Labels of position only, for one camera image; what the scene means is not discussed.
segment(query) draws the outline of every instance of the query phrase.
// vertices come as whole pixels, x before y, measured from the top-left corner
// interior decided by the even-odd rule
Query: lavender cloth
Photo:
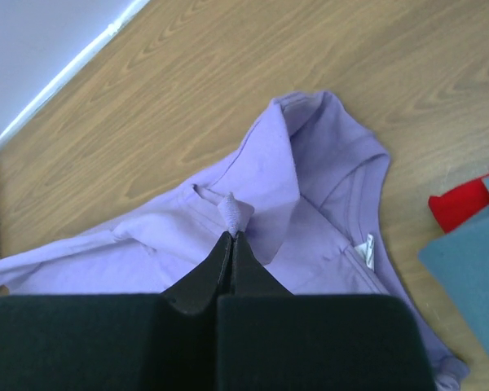
[[[418,314],[385,252],[378,206],[389,163],[336,96],[288,94],[271,101],[237,151],[172,191],[77,237],[1,260],[0,285],[11,294],[162,292],[198,265],[222,232],[242,230],[258,260],[293,293],[403,299],[438,389],[458,390],[467,366]],[[374,271],[355,251],[368,235]]]

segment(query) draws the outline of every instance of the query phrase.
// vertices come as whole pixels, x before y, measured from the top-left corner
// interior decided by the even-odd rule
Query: white wall
[[[90,59],[82,55],[61,74],[86,46],[103,34],[94,54],[146,2],[0,0],[0,147]]]

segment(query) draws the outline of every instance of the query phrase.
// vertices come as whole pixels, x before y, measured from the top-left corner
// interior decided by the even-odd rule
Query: wooden table
[[[387,248],[489,390],[489,359],[416,259],[428,195],[489,171],[489,0],[156,0],[0,153],[3,256],[75,235],[235,149],[268,101],[334,91],[394,163]]]

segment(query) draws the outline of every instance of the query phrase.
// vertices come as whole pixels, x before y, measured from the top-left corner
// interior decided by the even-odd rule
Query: wooden floor
[[[381,216],[432,327],[489,359],[416,259],[428,195],[489,171],[489,0],[155,0],[0,153],[3,256],[124,213],[235,149],[269,99],[334,91],[394,163]]]

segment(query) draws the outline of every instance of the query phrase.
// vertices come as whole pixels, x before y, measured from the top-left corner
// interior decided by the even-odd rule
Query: teal cloth
[[[489,177],[484,184],[489,191]],[[489,206],[419,252],[489,354]]]

